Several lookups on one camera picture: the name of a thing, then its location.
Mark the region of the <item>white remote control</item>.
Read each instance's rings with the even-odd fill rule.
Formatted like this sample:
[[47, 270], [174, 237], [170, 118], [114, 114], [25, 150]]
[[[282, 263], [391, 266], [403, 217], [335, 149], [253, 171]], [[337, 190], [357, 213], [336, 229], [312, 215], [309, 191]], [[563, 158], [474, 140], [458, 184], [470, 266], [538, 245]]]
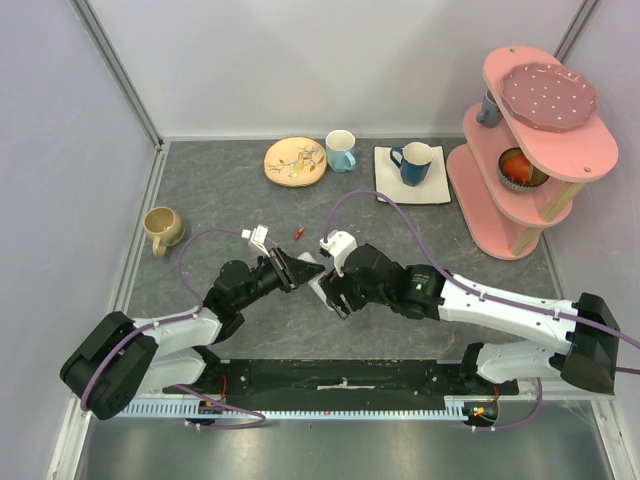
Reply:
[[[303, 252], [298, 256], [299, 260], [307, 261], [310, 263], [316, 263], [316, 259], [310, 252]], [[334, 309], [328, 304], [327, 296], [324, 293], [322, 287], [320, 286], [320, 280], [322, 279], [323, 274], [319, 273], [314, 276], [309, 282], [308, 285], [313, 290], [313, 292], [319, 297], [322, 303], [330, 310], [334, 311]]]

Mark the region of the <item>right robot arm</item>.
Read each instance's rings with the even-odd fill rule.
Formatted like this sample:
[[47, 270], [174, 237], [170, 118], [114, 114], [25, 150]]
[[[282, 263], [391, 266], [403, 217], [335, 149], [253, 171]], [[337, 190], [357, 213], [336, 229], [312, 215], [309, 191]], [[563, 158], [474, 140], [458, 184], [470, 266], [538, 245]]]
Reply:
[[588, 392], [614, 392], [617, 326], [605, 302], [585, 294], [551, 301], [474, 283], [431, 265], [406, 267], [370, 244], [320, 244], [334, 267], [320, 285], [326, 302], [345, 318], [369, 303], [403, 317], [479, 325], [519, 337], [511, 345], [467, 347], [458, 381], [467, 392], [526, 378], [555, 378]]

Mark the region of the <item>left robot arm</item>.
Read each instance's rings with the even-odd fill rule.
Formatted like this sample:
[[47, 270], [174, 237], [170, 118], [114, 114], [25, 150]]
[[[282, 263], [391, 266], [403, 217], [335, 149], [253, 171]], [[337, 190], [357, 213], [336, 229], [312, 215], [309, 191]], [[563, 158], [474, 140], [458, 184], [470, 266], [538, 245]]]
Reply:
[[239, 329], [248, 306], [275, 290], [292, 292], [324, 270], [278, 247], [255, 267], [229, 261], [205, 299], [187, 311], [156, 318], [107, 314], [63, 364], [60, 379], [100, 420], [116, 416], [136, 396], [168, 386], [211, 392], [220, 371], [209, 346]]

